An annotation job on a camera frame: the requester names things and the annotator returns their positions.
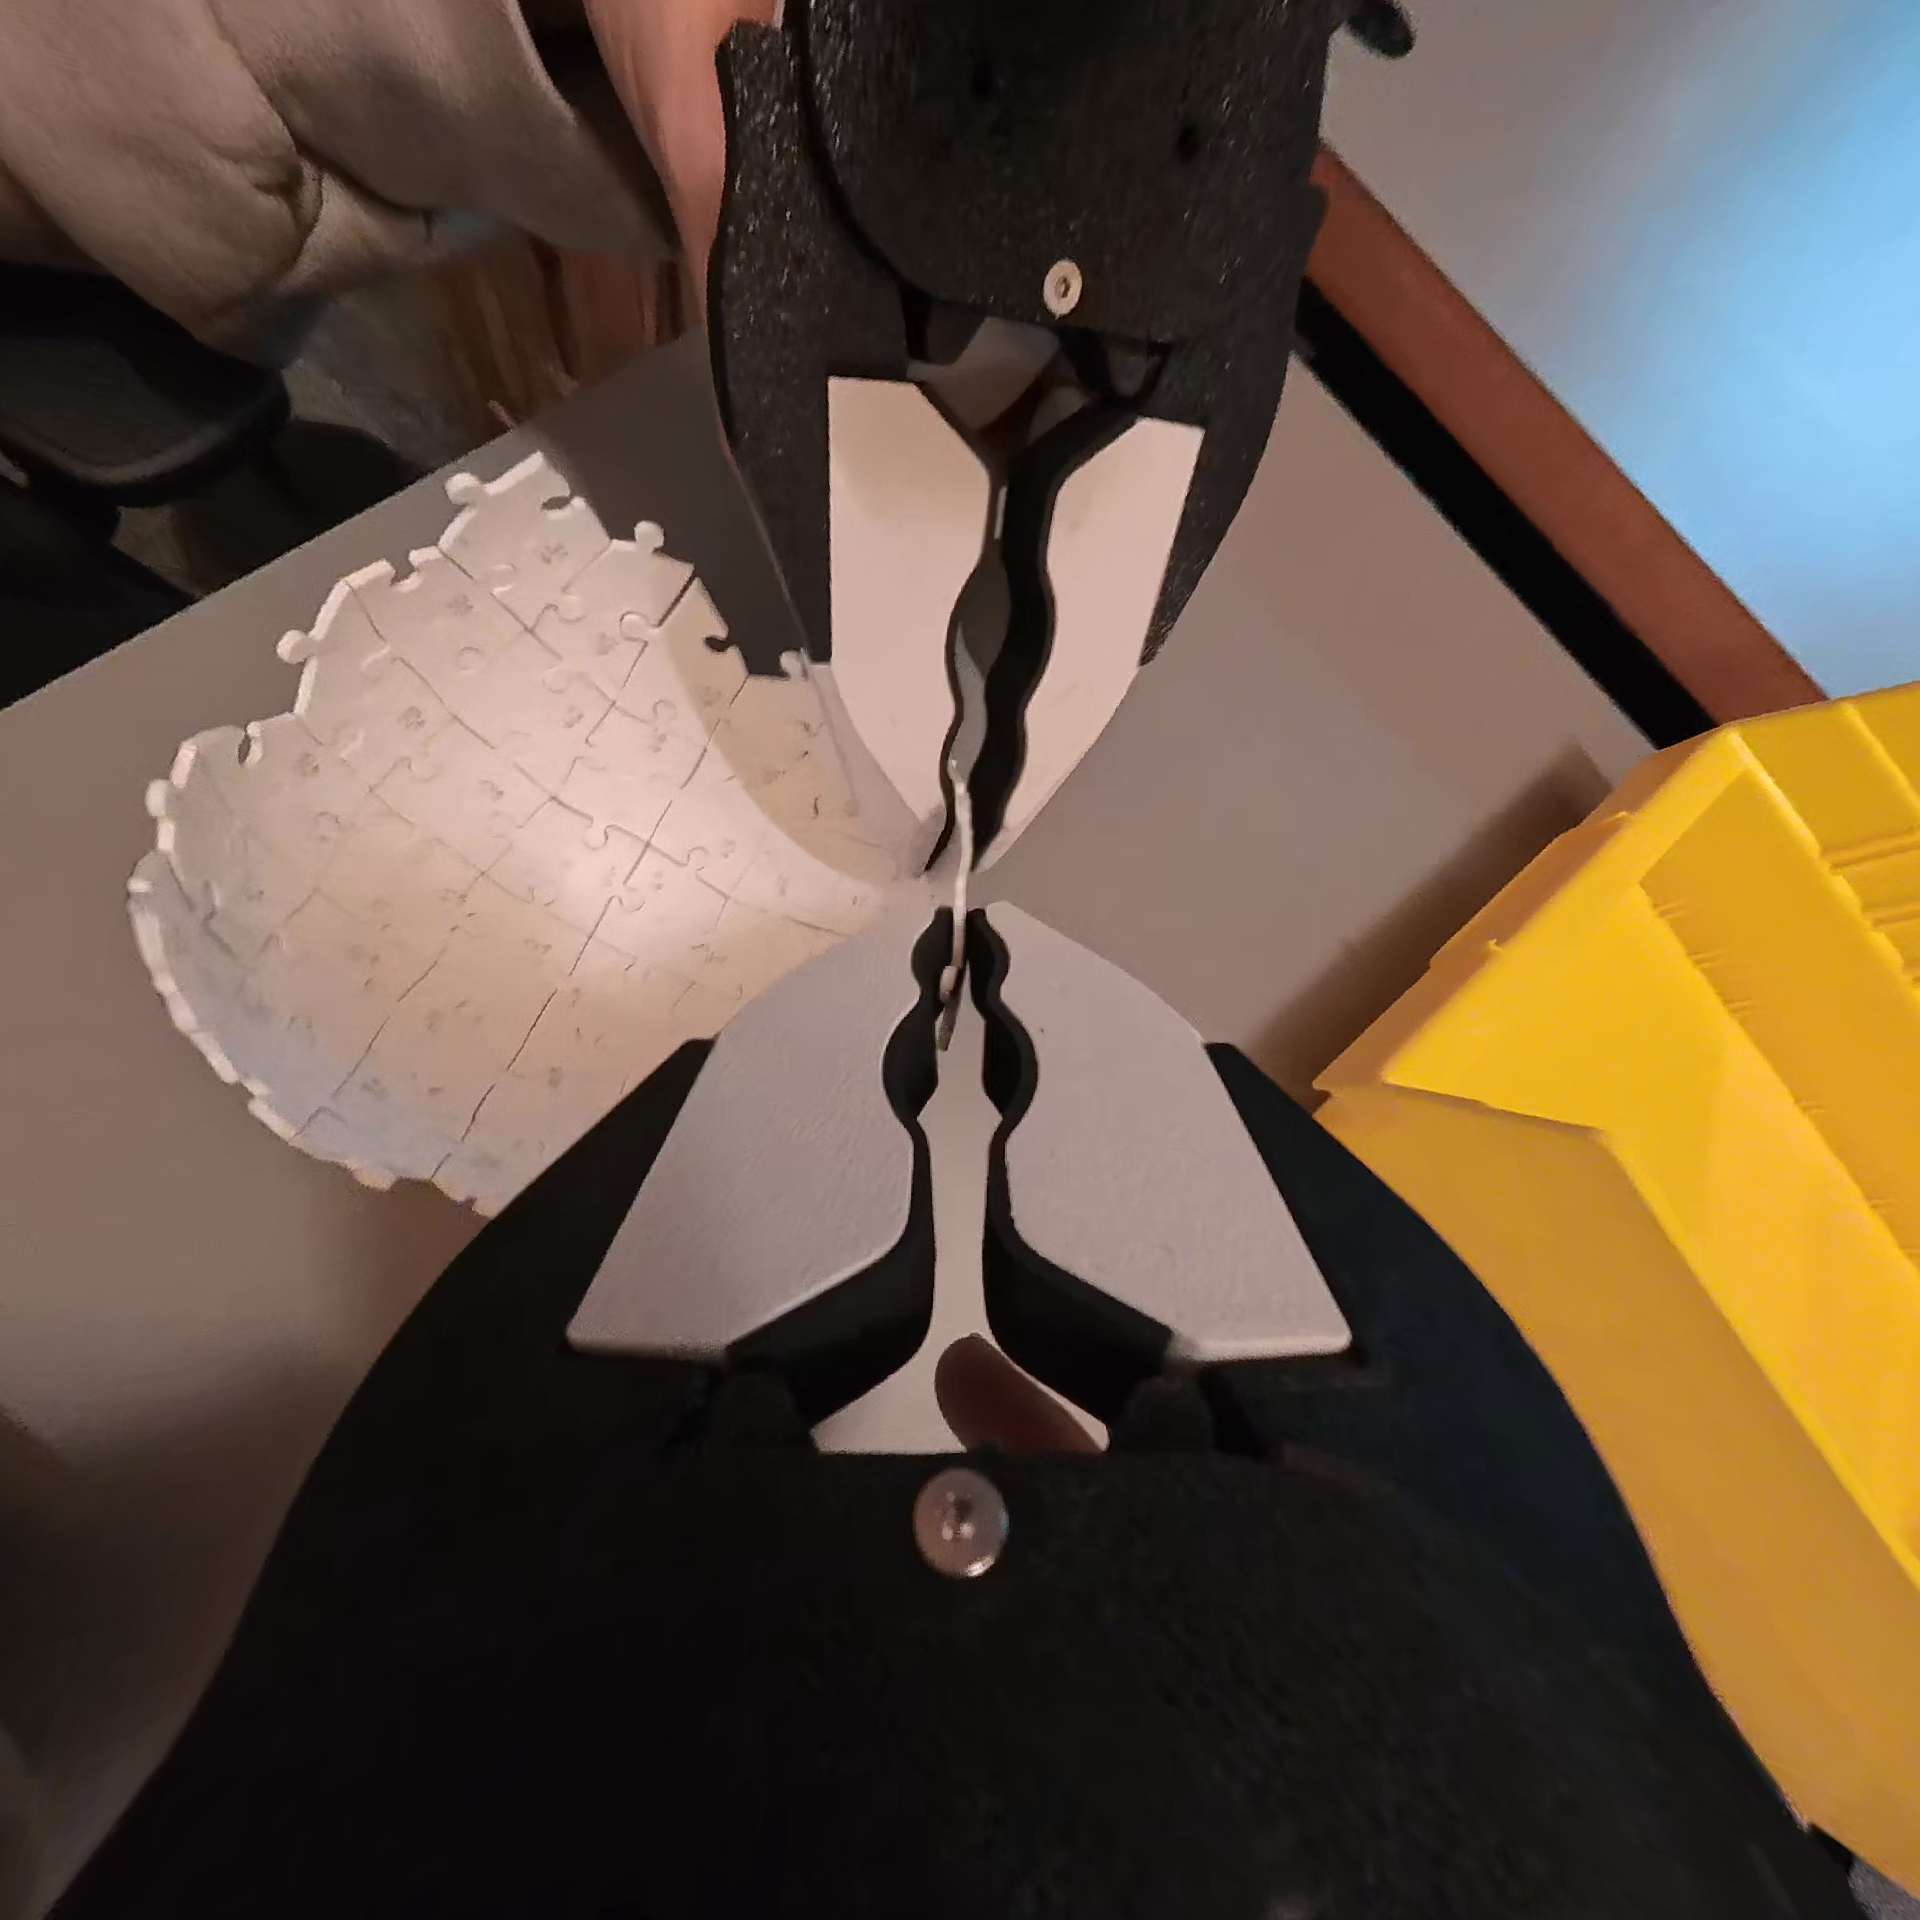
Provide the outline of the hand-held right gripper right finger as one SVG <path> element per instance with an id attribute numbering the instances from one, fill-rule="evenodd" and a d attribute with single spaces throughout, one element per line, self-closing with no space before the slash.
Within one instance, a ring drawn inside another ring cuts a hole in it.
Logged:
<path id="1" fill-rule="evenodd" d="M 1046 1389 L 1119 1421 L 1150 1379 L 1355 1333 L 1202 1034 L 1020 905 L 967 914 L 997 1106 L 983 1302 Z"/>

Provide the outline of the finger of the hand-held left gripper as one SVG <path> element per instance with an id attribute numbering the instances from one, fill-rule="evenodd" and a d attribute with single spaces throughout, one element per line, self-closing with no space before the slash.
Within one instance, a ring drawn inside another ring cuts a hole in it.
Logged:
<path id="1" fill-rule="evenodd" d="M 1015 457 L 1000 510 L 1002 627 L 967 774 L 973 869 L 997 864 L 1136 683 L 1204 431 L 1069 412 Z"/>
<path id="2" fill-rule="evenodd" d="M 979 436 L 915 380 L 830 379 L 825 716 L 866 839 L 925 872 L 948 832 L 954 617 L 997 506 Z"/>

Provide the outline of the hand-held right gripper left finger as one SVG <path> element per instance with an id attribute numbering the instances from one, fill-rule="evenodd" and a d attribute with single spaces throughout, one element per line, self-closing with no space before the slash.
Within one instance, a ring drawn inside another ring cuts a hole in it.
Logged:
<path id="1" fill-rule="evenodd" d="M 726 1025 L 570 1323 L 576 1352 L 778 1375 L 807 1421 L 915 1357 L 950 959 L 950 905 L 890 905 Z"/>

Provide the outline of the curved jigsaw puzzle piece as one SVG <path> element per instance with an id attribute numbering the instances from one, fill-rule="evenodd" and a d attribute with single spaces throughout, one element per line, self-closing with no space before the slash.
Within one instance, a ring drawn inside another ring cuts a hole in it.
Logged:
<path id="1" fill-rule="evenodd" d="M 954 1027 L 958 1020 L 963 986 L 967 982 L 967 914 L 970 914 L 970 885 L 976 872 L 976 825 L 973 825 L 973 786 L 970 771 L 963 765 L 963 752 L 948 751 L 948 786 L 950 786 L 950 949 L 945 969 L 938 976 L 938 1020 L 935 1020 L 935 1046 L 948 1051 Z"/>

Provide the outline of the partly built puzzle ball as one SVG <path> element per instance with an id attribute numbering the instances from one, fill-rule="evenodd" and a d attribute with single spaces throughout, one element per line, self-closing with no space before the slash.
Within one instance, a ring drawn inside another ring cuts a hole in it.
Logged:
<path id="1" fill-rule="evenodd" d="M 540 449 L 459 470 L 407 566 L 338 581 L 294 705 L 180 745 L 138 955 L 251 1116 L 371 1186 L 501 1213 L 680 1046 L 908 878 L 823 677 L 752 673 L 657 521 Z"/>

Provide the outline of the person's right hand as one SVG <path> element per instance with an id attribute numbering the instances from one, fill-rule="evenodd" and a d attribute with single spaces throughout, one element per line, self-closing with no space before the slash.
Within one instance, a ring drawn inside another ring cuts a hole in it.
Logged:
<path id="1" fill-rule="evenodd" d="M 1104 1438 L 989 1336 L 954 1339 L 935 1363 L 932 1398 L 970 1451 L 1098 1454 Z"/>

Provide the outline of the wooden pillar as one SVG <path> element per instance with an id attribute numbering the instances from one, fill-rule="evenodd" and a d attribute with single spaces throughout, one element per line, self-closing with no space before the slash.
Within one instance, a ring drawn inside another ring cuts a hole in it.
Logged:
<path id="1" fill-rule="evenodd" d="M 374 379 L 381 415 L 444 462 L 680 340 L 691 278 L 505 236 L 352 295 L 340 317 L 365 332 L 349 370 Z"/>

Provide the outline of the yellow plastic bin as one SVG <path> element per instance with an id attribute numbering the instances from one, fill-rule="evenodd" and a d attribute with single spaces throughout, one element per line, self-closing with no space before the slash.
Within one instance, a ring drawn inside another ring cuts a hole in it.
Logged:
<path id="1" fill-rule="evenodd" d="M 1917 1891 L 1917 686 L 1653 757 L 1316 1086 L 1788 1798 Z"/>

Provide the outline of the wood-edged grey table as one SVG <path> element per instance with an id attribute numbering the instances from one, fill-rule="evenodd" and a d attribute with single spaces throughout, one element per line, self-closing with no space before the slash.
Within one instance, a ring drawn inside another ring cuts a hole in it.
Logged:
<path id="1" fill-rule="evenodd" d="M 1410 2 L 1335 55 L 1292 410 L 1451 760 L 1917 677 L 1917 6 Z"/>

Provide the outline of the black chair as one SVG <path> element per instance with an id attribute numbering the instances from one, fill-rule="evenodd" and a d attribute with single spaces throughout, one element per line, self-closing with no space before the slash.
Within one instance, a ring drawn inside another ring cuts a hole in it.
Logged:
<path id="1" fill-rule="evenodd" d="M 130 510 L 174 514 L 225 582 L 420 477 L 122 282 L 4 266 L 4 708 L 206 598 L 122 545 Z"/>

